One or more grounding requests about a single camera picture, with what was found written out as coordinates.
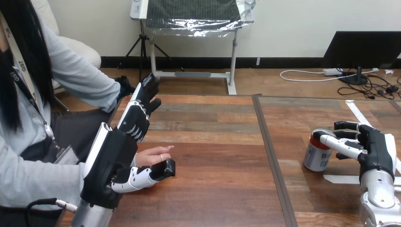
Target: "light gray sweater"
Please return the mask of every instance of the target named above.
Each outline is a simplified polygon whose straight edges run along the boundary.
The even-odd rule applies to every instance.
[[[114,109],[120,84],[61,43],[56,34],[43,23],[42,29],[54,79],[86,103],[107,112]],[[35,108],[18,86],[16,88],[23,130],[13,133],[0,121],[0,206],[24,208],[37,199],[53,197],[78,204],[83,187],[83,163],[62,166],[25,161],[20,157],[28,146],[43,141],[46,132]],[[50,106],[43,105],[40,96],[38,101],[40,112],[50,124]],[[41,205],[35,206],[35,209],[53,210],[57,207]]]

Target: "white tape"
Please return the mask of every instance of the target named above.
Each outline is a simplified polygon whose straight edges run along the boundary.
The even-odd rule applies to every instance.
[[[354,115],[358,118],[358,121],[361,124],[365,124],[372,127],[370,123],[366,120],[365,116],[359,111],[358,107],[354,103],[354,100],[345,100],[345,103],[348,105],[348,107],[354,113]]]
[[[359,176],[323,175],[323,177],[331,183],[359,184]],[[394,185],[401,185],[401,177],[395,178]]]

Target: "white chair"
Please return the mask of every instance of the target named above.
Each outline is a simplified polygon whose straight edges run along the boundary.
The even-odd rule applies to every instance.
[[[36,8],[37,13],[42,18],[43,22],[51,30],[54,31],[54,33],[60,38],[60,41],[62,41],[66,46],[71,48],[74,52],[81,55],[87,62],[91,63],[96,68],[100,68],[102,60],[97,51],[95,51],[94,49],[92,49],[91,47],[85,45],[80,41],[60,36],[60,31],[59,27],[57,26],[56,18],[54,17],[53,11],[50,8],[49,2],[47,0],[31,0],[31,2],[33,6]],[[60,84],[57,83],[57,81],[53,80],[52,83],[55,94],[65,91],[65,89],[63,89],[60,86]],[[57,98],[56,101],[59,104],[61,104],[66,110],[68,110],[67,107],[63,103],[61,103]]]

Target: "robotic hand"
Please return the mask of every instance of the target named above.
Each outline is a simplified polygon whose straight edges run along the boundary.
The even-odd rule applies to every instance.
[[[336,137],[323,131],[313,137],[338,151],[340,160],[353,158],[360,163],[361,190],[360,217],[365,227],[401,226],[401,204],[394,195],[396,149],[394,136],[355,122],[335,122]],[[348,139],[358,140],[354,143]]]
[[[159,81],[151,73],[137,86],[125,109],[117,128],[131,135],[138,143],[149,128],[149,117],[160,105],[161,100],[152,98],[159,92]]]
[[[101,124],[84,167],[73,227],[106,227],[123,193],[175,176],[175,162],[169,158],[153,166],[131,166],[137,143],[148,131],[149,117],[161,104],[160,99],[150,102],[157,92],[158,80],[150,74],[138,84],[118,126]]]

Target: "can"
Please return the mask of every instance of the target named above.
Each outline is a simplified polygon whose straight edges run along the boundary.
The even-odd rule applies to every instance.
[[[326,170],[333,149],[322,144],[319,140],[313,137],[313,133],[316,131],[324,131],[334,137],[335,135],[326,129],[315,129],[309,139],[308,148],[306,149],[304,158],[304,166],[312,171],[321,172]]]

